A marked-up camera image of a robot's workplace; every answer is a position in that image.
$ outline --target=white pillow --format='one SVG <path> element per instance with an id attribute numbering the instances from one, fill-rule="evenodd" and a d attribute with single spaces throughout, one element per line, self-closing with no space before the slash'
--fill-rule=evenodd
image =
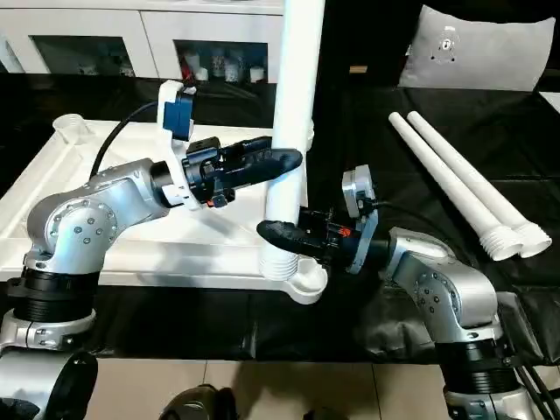
<path id="1" fill-rule="evenodd" d="M 424 6 L 399 86 L 531 91 L 549 59 L 555 22 L 469 22 Z"/>

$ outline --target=glass cabinet door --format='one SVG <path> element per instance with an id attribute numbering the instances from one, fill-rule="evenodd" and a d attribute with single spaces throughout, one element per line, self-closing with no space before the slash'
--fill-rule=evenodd
<path id="1" fill-rule="evenodd" d="M 33 35 L 31 40 L 49 73 L 135 76 L 122 38 Z"/>
<path id="2" fill-rule="evenodd" d="M 0 10 L 27 73 L 158 77 L 136 10 Z"/>
<path id="3" fill-rule="evenodd" d="M 277 82 L 282 16 L 146 11 L 142 18 L 162 78 Z"/>

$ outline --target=tile floor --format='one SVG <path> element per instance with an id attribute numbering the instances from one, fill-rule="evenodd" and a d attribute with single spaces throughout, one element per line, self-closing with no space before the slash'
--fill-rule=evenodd
<path id="1" fill-rule="evenodd" d="M 436 366 L 99 360 L 86 420 L 157 420 L 178 393 L 201 383 L 234 390 L 241 418 L 299 420 L 329 407 L 354 419 L 447 420 Z M 557 367 L 539 367 L 560 387 Z"/>

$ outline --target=metal bracket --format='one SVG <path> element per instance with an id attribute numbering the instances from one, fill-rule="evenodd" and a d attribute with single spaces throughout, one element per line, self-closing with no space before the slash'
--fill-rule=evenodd
<path id="1" fill-rule="evenodd" d="M 379 215 L 374 210 L 367 216 L 360 215 L 360 209 L 363 206 L 360 197 L 375 200 L 374 183 L 371 179 L 369 166 L 363 164 L 357 166 L 353 171 L 344 172 L 342 176 L 342 192 L 348 214 L 353 219 L 357 219 L 356 230 L 361 231 L 360 244 L 356 250 L 356 255 L 352 264 L 346 269 L 350 274 L 358 274 L 368 256 L 369 243 L 374 237 L 377 224 L 379 223 Z"/>

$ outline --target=white pvc pipe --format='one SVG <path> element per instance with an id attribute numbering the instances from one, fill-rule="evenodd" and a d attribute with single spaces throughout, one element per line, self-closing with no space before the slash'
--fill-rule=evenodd
<path id="1" fill-rule="evenodd" d="M 404 118 L 394 112 L 388 119 L 472 226 L 480 238 L 480 245 L 492 259 L 500 261 L 517 254 L 522 248 L 521 237 L 496 219 Z"/>
<path id="2" fill-rule="evenodd" d="M 325 0 L 286 0 L 284 10 L 272 147 L 294 148 L 305 155 Z M 269 183 L 267 220 L 298 223 L 304 171 L 301 165 Z M 298 271 L 298 256 L 265 243 L 261 250 L 260 269 L 268 279 L 289 280 Z"/>
<path id="3" fill-rule="evenodd" d="M 431 148 L 504 225 L 517 232 L 522 240 L 520 256 L 527 258 L 543 252 L 552 239 L 535 223 L 527 220 L 501 193 L 484 178 L 416 111 L 408 120 Z"/>

